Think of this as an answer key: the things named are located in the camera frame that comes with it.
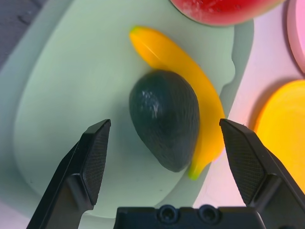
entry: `pink plate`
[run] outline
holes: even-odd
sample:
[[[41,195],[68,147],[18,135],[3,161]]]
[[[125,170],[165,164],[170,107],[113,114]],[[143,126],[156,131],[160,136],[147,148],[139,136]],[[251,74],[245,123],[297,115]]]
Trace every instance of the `pink plate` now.
[[[290,0],[287,29],[292,53],[305,73],[305,0]]]

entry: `table surface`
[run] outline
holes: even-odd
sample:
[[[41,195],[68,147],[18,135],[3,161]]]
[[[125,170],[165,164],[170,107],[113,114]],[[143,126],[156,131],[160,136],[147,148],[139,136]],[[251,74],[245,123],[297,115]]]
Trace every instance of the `table surface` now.
[[[254,43],[229,119],[251,126],[266,99],[281,85],[303,76],[287,45],[286,5],[280,5],[254,20]],[[218,206],[244,205],[225,151],[212,163],[194,204]],[[0,202],[0,228],[26,228],[29,219]]]
[[[0,69],[46,1],[0,1]]]

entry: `pink surface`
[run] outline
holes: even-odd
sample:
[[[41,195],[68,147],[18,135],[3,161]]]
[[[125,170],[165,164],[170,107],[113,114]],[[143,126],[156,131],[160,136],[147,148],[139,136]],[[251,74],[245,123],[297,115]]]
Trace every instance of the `pink surface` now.
[[[295,60],[305,73],[305,0],[290,0],[287,30]]]
[[[254,43],[229,119],[249,126],[266,99],[286,82],[302,79],[286,45],[285,5],[254,21]],[[194,206],[244,205],[229,168],[225,150],[212,163]]]
[[[29,219],[0,201],[0,228],[23,229],[26,228]]]

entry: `toy fruit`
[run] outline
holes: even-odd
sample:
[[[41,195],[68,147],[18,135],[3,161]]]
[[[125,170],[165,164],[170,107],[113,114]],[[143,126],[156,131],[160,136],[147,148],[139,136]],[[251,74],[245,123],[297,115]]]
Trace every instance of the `toy fruit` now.
[[[187,167],[199,133],[199,106],[192,87],[176,73],[146,74],[130,93],[133,125],[160,164],[172,172]]]
[[[171,0],[186,17],[202,24],[233,25],[258,16],[284,0]]]
[[[224,111],[218,94],[192,58],[162,33],[136,26],[130,32],[130,39],[138,54],[152,68],[179,74],[197,96],[200,130],[189,171],[189,177],[197,179],[204,167],[216,159],[224,148],[219,126]]]
[[[287,83],[267,101],[254,131],[305,193],[305,80]]]

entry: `plate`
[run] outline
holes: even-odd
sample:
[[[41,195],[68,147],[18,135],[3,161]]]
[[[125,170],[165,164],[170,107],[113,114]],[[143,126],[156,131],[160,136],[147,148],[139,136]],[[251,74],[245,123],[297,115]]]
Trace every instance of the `plate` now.
[[[305,73],[305,1],[290,0],[287,12],[289,44],[302,72]]]
[[[305,193],[305,81],[277,90],[257,118],[254,131]]]
[[[75,0],[30,74],[14,126],[17,166],[41,196],[84,130],[111,119],[102,187],[88,212],[102,219],[113,219],[118,206],[157,206],[172,193],[179,195],[175,189],[184,176],[184,171],[173,173],[159,164],[129,115],[129,93],[151,70],[129,40],[130,29],[139,23],[168,34],[201,66],[218,94],[233,79],[234,27],[194,23],[164,0]],[[191,206],[203,179],[186,184],[182,200],[167,202]]]

